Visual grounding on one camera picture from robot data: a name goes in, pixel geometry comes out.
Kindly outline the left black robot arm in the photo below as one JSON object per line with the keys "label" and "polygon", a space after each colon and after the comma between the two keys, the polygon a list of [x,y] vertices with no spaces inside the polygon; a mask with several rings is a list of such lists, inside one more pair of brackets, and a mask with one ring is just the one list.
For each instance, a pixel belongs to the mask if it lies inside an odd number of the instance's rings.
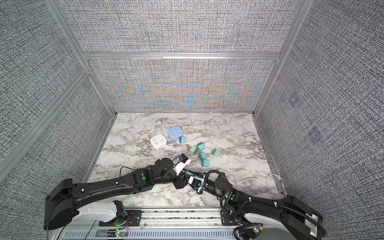
{"label": "left black robot arm", "polygon": [[47,231],[64,227],[74,217],[80,216],[81,207],[93,202],[147,192],[160,184],[172,183],[176,189],[184,188],[188,180],[182,170],[191,160],[184,154],[177,159],[177,163],[168,158],[156,160],[153,165],[100,182],[61,181],[46,197],[43,229]]}

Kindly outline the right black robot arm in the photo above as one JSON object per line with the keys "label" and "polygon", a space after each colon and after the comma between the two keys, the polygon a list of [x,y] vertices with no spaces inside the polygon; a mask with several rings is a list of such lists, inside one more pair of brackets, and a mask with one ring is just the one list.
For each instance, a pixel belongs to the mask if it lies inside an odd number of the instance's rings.
{"label": "right black robot arm", "polygon": [[238,224],[234,235],[239,239],[255,239],[263,226],[289,232],[297,240],[321,240],[327,236],[323,216],[294,196],[264,199],[239,191],[220,171],[193,173],[189,185],[197,194],[209,193],[219,200],[223,216]]}

